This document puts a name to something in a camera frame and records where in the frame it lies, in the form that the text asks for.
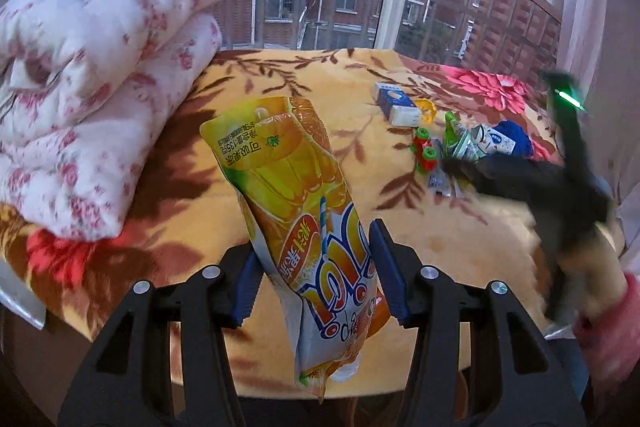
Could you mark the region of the pink right sleeve forearm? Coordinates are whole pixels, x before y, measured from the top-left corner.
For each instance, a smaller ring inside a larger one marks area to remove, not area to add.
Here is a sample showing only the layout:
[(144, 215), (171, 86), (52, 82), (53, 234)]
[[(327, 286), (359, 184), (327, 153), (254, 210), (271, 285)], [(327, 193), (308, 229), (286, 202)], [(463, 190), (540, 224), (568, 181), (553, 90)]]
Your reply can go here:
[(626, 294), (596, 321), (582, 317), (574, 335), (598, 398), (612, 395), (639, 362), (639, 280), (626, 273)]

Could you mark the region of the person's right hand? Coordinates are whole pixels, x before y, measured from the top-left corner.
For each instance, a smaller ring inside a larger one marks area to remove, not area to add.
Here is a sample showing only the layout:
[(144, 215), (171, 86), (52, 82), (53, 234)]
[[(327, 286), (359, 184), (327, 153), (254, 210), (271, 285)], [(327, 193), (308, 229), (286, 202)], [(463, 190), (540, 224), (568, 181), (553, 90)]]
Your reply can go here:
[(584, 295), (576, 308), (589, 321), (597, 321), (625, 297), (627, 280), (613, 236), (603, 223), (597, 223), (590, 235), (565, 251), (558, 262), (566, 275), (584, 282)]

